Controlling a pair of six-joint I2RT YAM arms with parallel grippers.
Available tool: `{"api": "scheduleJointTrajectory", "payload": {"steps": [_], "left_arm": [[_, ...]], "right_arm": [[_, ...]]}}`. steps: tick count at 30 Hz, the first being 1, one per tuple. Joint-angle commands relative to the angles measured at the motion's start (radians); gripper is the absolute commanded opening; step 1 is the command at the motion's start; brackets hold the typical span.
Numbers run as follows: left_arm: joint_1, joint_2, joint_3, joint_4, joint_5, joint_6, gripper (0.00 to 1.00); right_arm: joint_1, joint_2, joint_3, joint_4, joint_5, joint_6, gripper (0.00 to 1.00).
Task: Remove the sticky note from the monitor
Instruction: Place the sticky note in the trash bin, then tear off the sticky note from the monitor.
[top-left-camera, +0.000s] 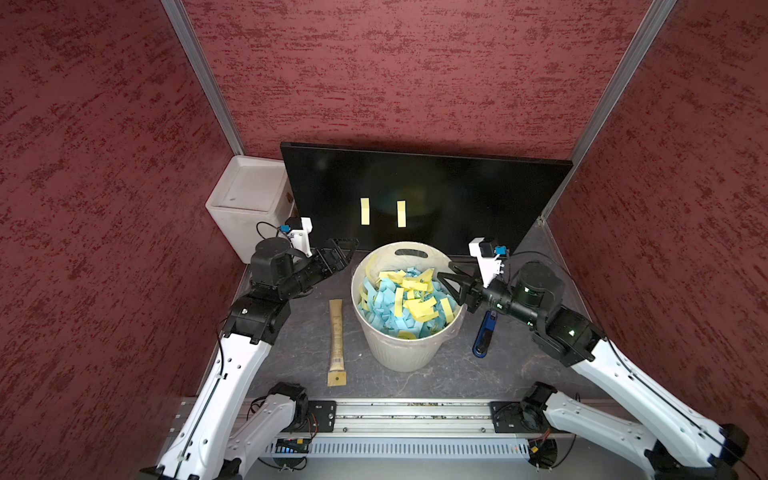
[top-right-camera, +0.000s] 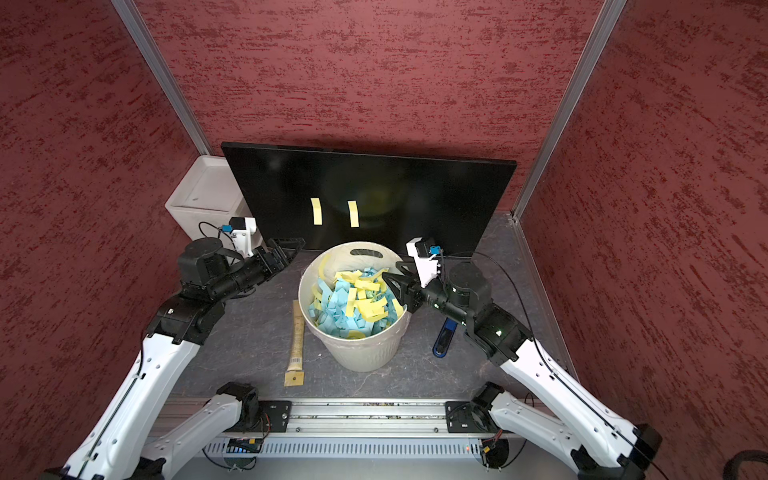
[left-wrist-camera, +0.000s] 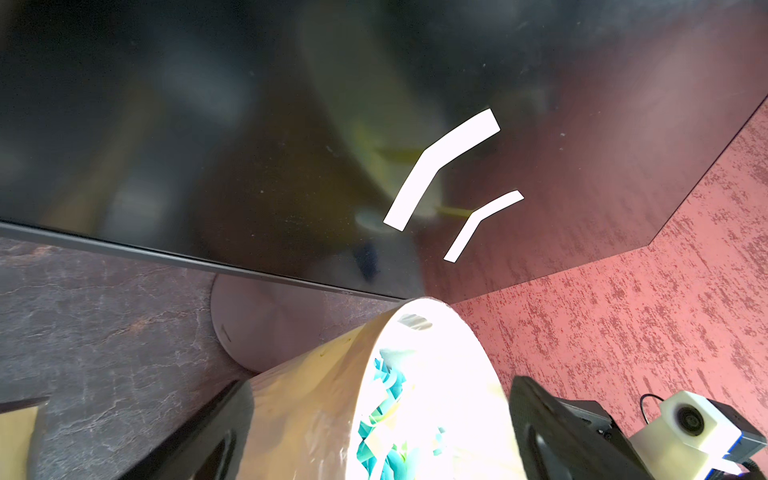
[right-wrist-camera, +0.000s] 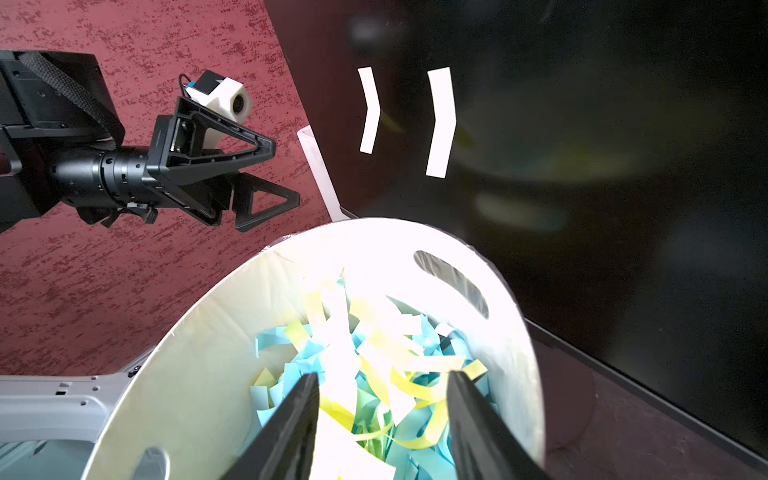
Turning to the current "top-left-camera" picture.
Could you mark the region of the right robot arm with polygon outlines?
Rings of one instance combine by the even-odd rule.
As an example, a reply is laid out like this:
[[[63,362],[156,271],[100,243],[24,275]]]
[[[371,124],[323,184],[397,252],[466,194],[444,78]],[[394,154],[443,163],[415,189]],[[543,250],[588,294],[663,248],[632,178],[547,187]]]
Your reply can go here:
[[[551,358],[597,385],[632,421],[584,405],[542,382],[520,401],[528,422],[546,423],[623,457],[653,479],[735,479],[749,444],[676,398],[635,365],[587,317],[562,303],[563,281],[544,263],[525,263],[511,281],[486,262],[469,275],[457,265],[439,281],[469,311],[480,307],[525,323]]]

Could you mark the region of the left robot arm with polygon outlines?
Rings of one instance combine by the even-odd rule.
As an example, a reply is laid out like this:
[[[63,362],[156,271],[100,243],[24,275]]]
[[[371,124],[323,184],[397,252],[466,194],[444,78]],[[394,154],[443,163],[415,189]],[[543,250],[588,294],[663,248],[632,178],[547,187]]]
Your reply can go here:
[[[330,239],[322,248],[297,238],[261,240],[250,262],[250,287],[231,306],[217,353],[191,413],[157,465],[140,479],[241,479],[284,430],[308,419],[306,391],[280,382],[257,412],[235,426],[248,390],[290,316],[292,299],[344,270],[359,243]]]

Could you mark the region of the yellow sticky note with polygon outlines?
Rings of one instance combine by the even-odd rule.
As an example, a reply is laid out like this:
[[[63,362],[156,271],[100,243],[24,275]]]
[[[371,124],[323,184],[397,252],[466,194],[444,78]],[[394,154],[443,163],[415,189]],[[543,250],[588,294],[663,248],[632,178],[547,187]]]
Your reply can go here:
[[[396,206],[397,206],[397,215],[396,215],[397,227],[406,228],[407,227],[406,201],[398,200]]]
[[[370,199],[368,197],[360,199],[360,223],[362,226],[370,225]]]

